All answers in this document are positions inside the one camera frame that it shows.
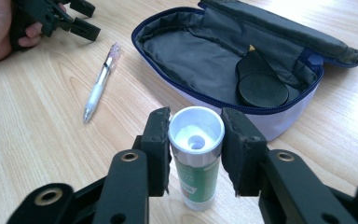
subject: black plastic mount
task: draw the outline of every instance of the black plastic mount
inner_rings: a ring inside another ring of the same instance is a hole
[[[115,155],[106,177],[78,192],[65,184],[36,189],[8,223],[148,223],[148,198],[168,190],[169,115],[168,107],[152,112],[144,134]],[[259,196],[266,223],[358,223],[358,191],[351,197],[331,189],[295,153],[269,150],[241,112],[223,108],[221,117],[222,163],[237,196]]]
[[[10,40],[14,50],[20,49],[17,41],[25,36],[25,28],[39,21],[42,23],[42,34],[51,36],[61,27],[64,31],[95,41],[101,29],[79,18],[73,19],[63,11],[58,3],[71,3],[70,8],[88,17],[92,17],[95,6],[84,0],[12,0],[16,6],[10,29]]]

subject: pen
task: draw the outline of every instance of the pen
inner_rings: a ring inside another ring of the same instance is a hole
[[[89,99],[86,103],[83,123],[87,123],[97,107],[98,101],[100,100],[101,94],[103,93],[104,85],[111,72],[114,72],[117,67],[117,62],[120,57],[120,46],[115,43],[107,54],[106,60],[103,63],[103,68],[95,81],[94,87],[89,94]]]

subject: wood grain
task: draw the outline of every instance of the wood grain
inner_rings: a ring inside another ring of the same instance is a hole
[[[358,1],[246,2],[358,49]],[[144,62],[131,32],[149,16],[197,7],[198,1],[91,3],[96,11],[88,21],[102,28],[94,43],[57,30],[37,47],[0,62],[0,223],[34,189],[61,182],[78,190],[105,176],[113,156],[142,134],[151,111],[169,106],[175,113],[191,105]],[[124,54],[84,125],[83,107],[116,41]],[[327,65],[304,114],[269,147],[297,153],[326,185],[352,195],[358,187],[358,67]],[[182,202],[174,163],[171,168],[171,193],[150,200],[150,223],[263,223],[257,198],[236,198],[223,167],[215,203],[200,213]]]

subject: blue zipper trim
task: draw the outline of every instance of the blue zipper trim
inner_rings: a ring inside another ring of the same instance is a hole
[[[205,5],[199,4],[200,7],[206,8]],[[305,97],[307,97],[312,91],[315,90],[315,88],[318,86],[320,81],[322,80],[322,77],[324,76],[324,69],[323,69],[323,63],[331,63],[333,65],[341,66],[341,67],[355,67],[358,66],[357,64],[344,64],[337,61],[337,59],[333,58],[327,58],[319,55],[312,49],[304,49],[301,55],[298,57],[298,59],[306,64],[312,71],[314,71],[317,74],[317,79],[299,96],[297,96],[296,99],[292,100],[291,102],[279,105],[276,107],[270,107],[270,108],[262,108],[262,107],[252,107],[252,106],[245,106],[245,105],[232,105],[228,104],[222,101],[219,101],[213,97],[210,97],[208,95],[205,95],[198,91],[193,91],[189,87],[177,84],[176,82],[172,81],[168,76],[166,76],[163,72],[161,72],[154,64],[152,60],[150,60],[142,51],[142,49],[139,49],[139,47],[135,43],[135,37],[138,35],[138,33],[145,27],[146,24],[150,23],[151,21],[155,21],[160,17],[164,17],[166,15],[172,14],[173,12],[190,12],[190,13],[196,13],[199,15],[204,15],[204,10],[193,8],[193,7],[176,7],[172,8],[163,12],[160,12],[152,17],[149,17],[148,19],[144,20],[142,23],[140,23],[132,32],[131,34],[131,40],[132,44],[136,47],[136,49],[140,52],[140,54],[144,57],[144,59],[147,60],[147,62],[152,66],[152,68],[158,73],[158,75],[164,79],[166,82],[170,83],[172,86],[177,88],[180,91],[183,91],[184,93],[201,100],[202,102],[205,102],[209,105],[213,105],[216,107],[230,107],[233,109],[240,110],[241,112],[245,114],[250,115],[271,115],[276,113],[281,113],[290,107],[296,105],[298,102],[303,100]]]

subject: black round object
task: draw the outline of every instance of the black round object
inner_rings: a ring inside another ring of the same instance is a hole
[[[237,63],[236,73],[237,92],[246,105],[276,107],[286,103],[289,90],[257,51],[249,51]]]
[[[243,77],[238,91],[245,104],[257,107],[282,105],[289,97],[286,86],[277,77],[262,73]]]

